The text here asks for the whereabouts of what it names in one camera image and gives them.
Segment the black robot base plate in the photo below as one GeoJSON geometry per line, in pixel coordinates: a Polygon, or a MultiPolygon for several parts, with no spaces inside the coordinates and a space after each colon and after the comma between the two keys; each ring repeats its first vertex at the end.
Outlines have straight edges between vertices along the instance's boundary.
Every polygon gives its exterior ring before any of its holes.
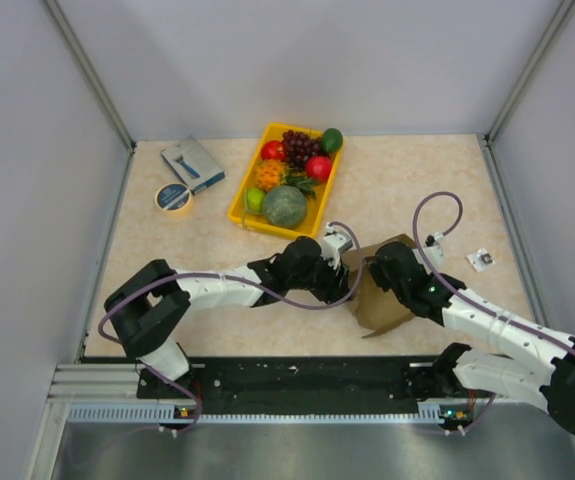
{"type": "Polygon", "coordinates": [[[177,383],[213,415],[415,413],[428,399],[472,394],[440,383],[434,356],[192,357],[177,383]]]}

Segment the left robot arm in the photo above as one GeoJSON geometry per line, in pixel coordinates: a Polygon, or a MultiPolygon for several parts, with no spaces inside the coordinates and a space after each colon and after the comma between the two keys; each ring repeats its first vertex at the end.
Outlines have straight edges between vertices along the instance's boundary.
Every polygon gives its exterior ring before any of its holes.
{"type": "Polygon", "coordinates": [[[110,295],[104,308],[126,356],[157,371],[161,387],[179,397],[194,382],[189,360],[171,339],[183,316],[216,307],[266,306],[292,290],[326,305],[344,302],[350,287],[341,254],[352,247],[342,233],[321,241],[301,236],[281,253],[222,272],[174,270],[153,260],[110,295]]]}

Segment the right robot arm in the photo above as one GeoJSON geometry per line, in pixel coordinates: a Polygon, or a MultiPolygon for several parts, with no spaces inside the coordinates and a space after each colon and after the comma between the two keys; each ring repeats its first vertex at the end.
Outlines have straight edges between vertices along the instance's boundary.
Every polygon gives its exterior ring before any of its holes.
{"type": "Polygon", "coordinates": [[[449,346],[434,362],[434,384],[454,396],[484,390],[532,405],[575,436],[575,336],[533,324],[426,267],[421,252],[392,241],[367,266],[376,285],[391,291],[415,316],[476,337],[490,354],[449,346]]]}

